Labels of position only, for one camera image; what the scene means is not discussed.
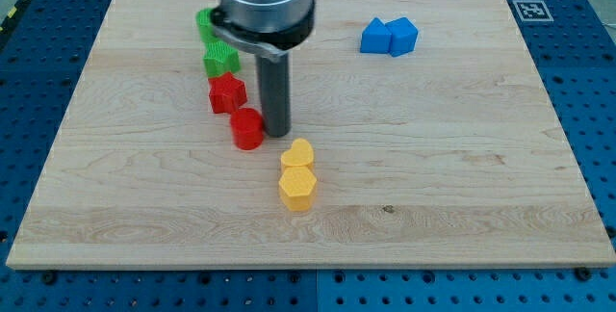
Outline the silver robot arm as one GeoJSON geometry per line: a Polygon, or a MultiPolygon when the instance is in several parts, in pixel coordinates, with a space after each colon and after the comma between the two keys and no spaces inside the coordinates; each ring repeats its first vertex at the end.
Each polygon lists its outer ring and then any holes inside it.
{"type": "Polygon", "coordinates": [[[316,0],[219,0],[210,13],[216,37],[279,63],[314,27],[316,0]]]}

